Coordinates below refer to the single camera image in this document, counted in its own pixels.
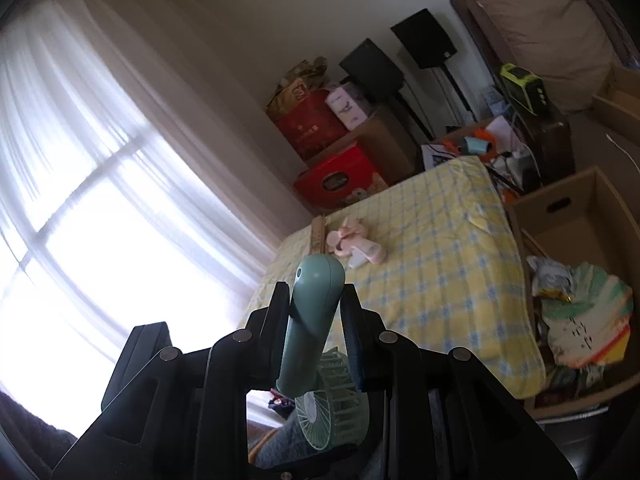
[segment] brown pillow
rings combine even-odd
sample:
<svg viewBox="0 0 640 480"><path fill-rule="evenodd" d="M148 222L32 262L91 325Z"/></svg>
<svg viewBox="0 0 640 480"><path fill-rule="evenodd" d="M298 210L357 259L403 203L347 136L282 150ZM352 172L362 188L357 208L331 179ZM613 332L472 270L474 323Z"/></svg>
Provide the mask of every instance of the brown pillow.
<svg viewBox="0 0 640 480"><path fill-rule="evenodd" d="M515 62L539 75L563 112L591 106L612 63L620 63L585 0L475 0Z"/></svg>

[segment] black speaker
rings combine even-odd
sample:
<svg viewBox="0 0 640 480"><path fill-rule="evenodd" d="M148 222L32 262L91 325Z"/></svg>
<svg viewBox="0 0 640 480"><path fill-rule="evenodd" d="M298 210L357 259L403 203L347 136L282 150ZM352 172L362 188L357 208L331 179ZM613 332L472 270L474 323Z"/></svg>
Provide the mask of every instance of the black speaker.
<svg viewBox="0 0 640 480"><path fill-rule="evenodd" d="M369 38L348 54L340 66L376 102L388 100L404 84L402 71Z"/></svg>
<svg viewBox="0 0 640 480"><path fill-rule="evenodd" d="M447 33L427 9L402 20L391 30L420 68L444 65L457 52Z"/></svg>

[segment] green and black device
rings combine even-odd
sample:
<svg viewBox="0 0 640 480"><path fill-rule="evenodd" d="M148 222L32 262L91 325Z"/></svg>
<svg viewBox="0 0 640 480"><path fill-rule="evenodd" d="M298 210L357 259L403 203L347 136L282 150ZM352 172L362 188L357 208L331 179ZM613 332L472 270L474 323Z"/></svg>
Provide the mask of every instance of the green and black device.
<svg viewBox="0 0 640 480"><path fill-rule="evenodd" d="M545 85L537 75L513 63L505 63L500 69L500 77L509 96L530 113L537 116L548 113Z"/></svg>

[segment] metal screw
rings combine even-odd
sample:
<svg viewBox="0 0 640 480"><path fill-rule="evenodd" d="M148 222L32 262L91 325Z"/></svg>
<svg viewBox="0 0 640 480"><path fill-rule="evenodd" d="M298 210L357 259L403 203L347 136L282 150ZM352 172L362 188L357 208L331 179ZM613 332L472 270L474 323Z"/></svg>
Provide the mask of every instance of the metal screw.
<svg viewBox="0 0 640 480"><path fill-rule="evenodd" d="M234 332L234 341L238 341L239 343L244 343L245 341L249 341L253 334L251 330L248 328L241 328L240 330L236 330Z"/></svg>
<svg viewBox="0 0 640 480"><path fill-rule="evenodd" d="M393 344L398 341L398 334L391 332L391 330L385 330L384 332L380 332L378 339L383 343Z"/></svg>
<svg viewBox="0 0 640 480"><path fill-rule="evenodd" d="M180 351L175 346L165 346L160 351L162 361L173 361L178 355L180 355Z"/></svg>
<svg viewBox="0 0 640 480"><path fill-rule="evenodd" d="M471 352L462 346L454 348L452 354L458 361L469 361L471 359Z"/></svg>

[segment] box handle hole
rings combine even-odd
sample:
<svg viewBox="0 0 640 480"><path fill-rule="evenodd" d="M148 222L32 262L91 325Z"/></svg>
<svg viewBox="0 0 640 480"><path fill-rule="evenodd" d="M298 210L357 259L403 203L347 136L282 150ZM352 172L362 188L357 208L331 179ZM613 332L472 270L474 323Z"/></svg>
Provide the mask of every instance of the box handle hole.
<svg viewBox="0 0 640 480"><path fill-rule="evenodd" d="M571 199L568 196L561 198L560 200L556 200L555 202L546 206L546 212L548 213L556 213L561 209L569 207L571 205Z"/></svg>

